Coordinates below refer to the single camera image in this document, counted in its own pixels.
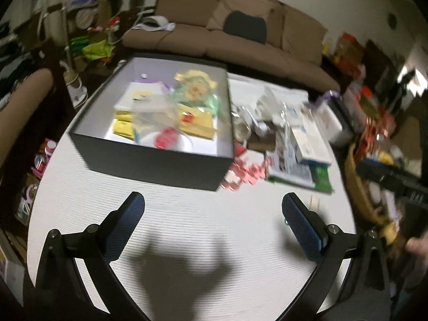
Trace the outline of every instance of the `plastic bag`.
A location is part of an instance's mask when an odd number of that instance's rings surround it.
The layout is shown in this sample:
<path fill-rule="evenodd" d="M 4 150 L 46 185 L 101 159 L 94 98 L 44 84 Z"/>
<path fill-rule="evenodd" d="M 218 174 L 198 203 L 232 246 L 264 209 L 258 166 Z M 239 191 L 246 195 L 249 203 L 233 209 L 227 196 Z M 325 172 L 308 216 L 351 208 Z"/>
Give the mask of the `plastic bag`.
<path fill-rule="evenodd" d="M 211 81 L 209 76 L 196 70 L 185 74 L 176 74 L 178 84 L 172 94 L 174 100 L 187 107 L 200 107 L 212 115 L 218 112 L 218 100 L 214 95 L 217 83 Z"/>
<path fill-rule="evenodd" d="M 137 144 L 168 150 L 177 148 L 178 108 L 169 95 L 134 98 L 131 116 Z"/>

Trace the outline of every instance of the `black box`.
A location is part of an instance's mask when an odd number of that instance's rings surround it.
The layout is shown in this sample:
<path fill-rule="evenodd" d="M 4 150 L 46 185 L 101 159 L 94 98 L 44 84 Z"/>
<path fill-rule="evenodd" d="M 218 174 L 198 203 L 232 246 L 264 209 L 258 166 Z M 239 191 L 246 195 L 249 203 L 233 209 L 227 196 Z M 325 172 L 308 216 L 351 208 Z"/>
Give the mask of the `black box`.
<path fill-rule="evenodd" d="M 119 142 L 106 138 L 113 123 L 114 105 L 130 83 L 147 75 L 173 87 L 175 74 L 188 70 L 203 71 L 218 83 L 215 152 L 160 150 L 139 146 L 131 140 Z M 91 170 L 166 186 L 215 191 L 235 155 L 226 67 L 181 56 L 136 54 L 91 97 L 69 135 Z"/>

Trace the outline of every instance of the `white cloth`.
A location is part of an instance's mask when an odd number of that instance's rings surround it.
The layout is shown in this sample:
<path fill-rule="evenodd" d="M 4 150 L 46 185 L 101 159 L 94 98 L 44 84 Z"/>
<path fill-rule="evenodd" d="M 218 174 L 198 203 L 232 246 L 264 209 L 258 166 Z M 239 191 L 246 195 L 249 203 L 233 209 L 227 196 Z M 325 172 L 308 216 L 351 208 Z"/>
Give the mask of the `white cloth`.
<path fill-rule="evenodd" d="M 154 23 L 157 26 L 149 26 L 148 23 Z M 173 31 L 175 23 L 169 23 L 168 19 L 162 16 L 151 16 L 143 19 L 143 22 L 133 26 L 132 30 L 146 30 L 146 31 Z"/>
<path fill-rule="evenodd" d="M 247 87 L 251 101 L 259 97 L 257 91 L 263 93 L 263 86 L 269 85 L 230 77 L 232 98 L 236 99 L 243 98 Z M 276 95 L 296 103 L 307 98 L 302 91 L 269 86 Z M 305 259 L 291 229 L 284 224 L 283 196 L 295 192 L 309 203 L 316 194 L 324 221 L 355 233 L 336 161 L 329 176 L 335 188 L 331 196 L 266 181 L 244 184 L 237 192 L 167 187 L 89 170 L 69 135 L 64 134 L 33 206 L 28 233 L 29 275 L 35 283 L 49 230 L 73 233 L 91 223 L 101 223 L 137 191 L 144 195 L 146 211 L 111 267 L 144 313 L 152 320 L 274 321 L 315 267 Z M 94 305 L 106 310 L 84 263 L 77 262 Z M 338 285 L 333 286 L 322 309 L 335 301 L 348 265 L 349 261 L 342 264 Z"/>

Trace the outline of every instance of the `couch cushion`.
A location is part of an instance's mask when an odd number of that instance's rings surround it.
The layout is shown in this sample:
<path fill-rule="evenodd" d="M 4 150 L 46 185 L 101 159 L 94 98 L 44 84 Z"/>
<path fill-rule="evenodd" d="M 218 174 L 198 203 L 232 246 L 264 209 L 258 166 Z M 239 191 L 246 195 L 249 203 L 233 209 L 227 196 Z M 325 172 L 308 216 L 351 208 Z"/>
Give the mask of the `couch cushion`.
<path fill-rule="evenodd" d="M 169 33 L 171 31 L 130 30 L 123 35 L 122 41 L 125 47 L 154 50 Z"/>
<path fill-rule="evenodd" d="M 309 15 L 290 6 L 284 6 L 282 49 L 300 60 L 321 65 L 322 41 L 326 28 Z"/>
<path fill-rule="evenodd" d="M 170 22 L 205 27 L 217 0 L 158 0 L 155 14 Z"/>
<path fill-rule="evenodd" d="M 267 22 L 273 7 L 273 3 L 268 0 L 219 0 L 207 29 L 223 30 L 228 15 L 237 10 L 252 17 L 263 18 Z"/>
<path fill-rule="evenodd" d="M 231 12 L 225 22 L 223 31 L 226 34 L 243 37 L 247 40 L 266 43 L 267 28 L 263 18 L 252 17 L 239 10 Z"/>
<path fill-rule="evenodd" d="M 243 65 L 270 75 L 285 77 L 286 63 L 280 49 L 228 35 L 220 30 L 211 31 L 206 55 L 224 62 Z"/>
<path fill-rule="evenodd" d="M 308 87 L 324 93 L 329 90 L 340 92 L 339 83 L 331 78 L 317 65 L 301 61 L 289 52 L 281 52 L 286 63 L 287 77 L 292 81 L 307 85 Z"/>
<path fill-rule="evenodd" d="M 276 48 L 281 48 L 282 26 L 284 25 L 284 11 L 282 5 L 277 0 L 267 0 L 273 3 L 273 11 L 267 20 L 267 40 L 266 42 Z"/>
<path fill-rule="evenodd" d="M 210 32 L 201 26 L 177 24 L 175 30 L 164 37 L 157 50 L 194 57 L 202 57 L 210 42 Z"/>

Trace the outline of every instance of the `white wall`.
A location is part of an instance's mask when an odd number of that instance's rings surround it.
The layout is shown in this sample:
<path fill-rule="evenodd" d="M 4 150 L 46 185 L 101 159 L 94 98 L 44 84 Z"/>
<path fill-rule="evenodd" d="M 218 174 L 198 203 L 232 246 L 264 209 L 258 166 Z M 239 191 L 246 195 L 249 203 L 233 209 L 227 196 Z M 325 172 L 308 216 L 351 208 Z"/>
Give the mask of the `white wall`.
<path fill-rule="evenodd" d="M 419 37 L 419 34 L 428 35 L 428 26 L 412 0 L 279 1 L 319 20 L 329 30 L 327 36 L 333 40 L 346 31 L 355 35 L 361 44 L 371 38 L 387 55 L 397 51 L 407 57 L 415 38 Z M 146 0 L 147 5 L 155 2 L 156 0 Z M 14 1 L 14 8 L 9 11 L 9 16 L 16 18 L 16 10 L 21 4 L 22 2 Z M 123 9 L 128 9 L 128 6 L 129 0 L 124 0 Z M 398 26 L 394 31 L 387 24 L 389 12 L 395 13 L 398 18 Z"/>
<path fill-rule="evenodd" d="M 428 79 L 428 47 L 426 42 L 418 38 L 406 61 L 408 69 L 415 68 Z"/>

